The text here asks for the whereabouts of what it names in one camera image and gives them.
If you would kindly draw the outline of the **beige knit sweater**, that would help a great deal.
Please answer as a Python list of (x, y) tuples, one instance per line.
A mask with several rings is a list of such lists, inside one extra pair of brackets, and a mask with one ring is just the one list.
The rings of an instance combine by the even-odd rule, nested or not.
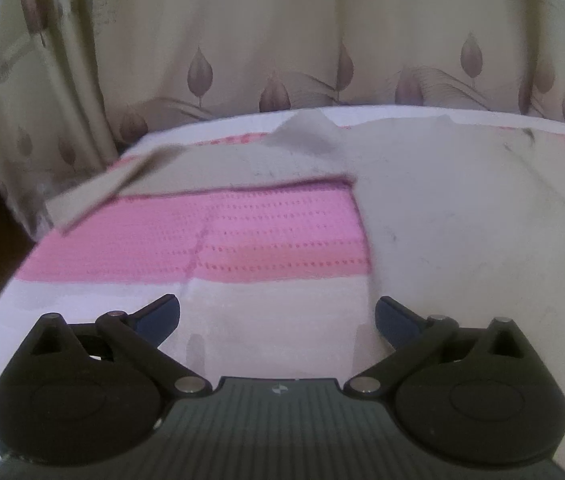
[(340, 128), (302, 112), (242, 145), (158, 148), (51, 200), (69, 229), (112, 196), (345, 181), (380, 292), (517, 313), (565, 366), (565, 136), (446, 117)]

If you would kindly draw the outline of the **beige leaf print curtain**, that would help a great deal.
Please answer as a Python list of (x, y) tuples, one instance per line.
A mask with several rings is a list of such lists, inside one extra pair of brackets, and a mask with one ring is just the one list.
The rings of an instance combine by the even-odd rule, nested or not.
[(565, 122), (565, 0), (0, 0), (0, 192), (32, 237), (150, 132), (374, 104)]

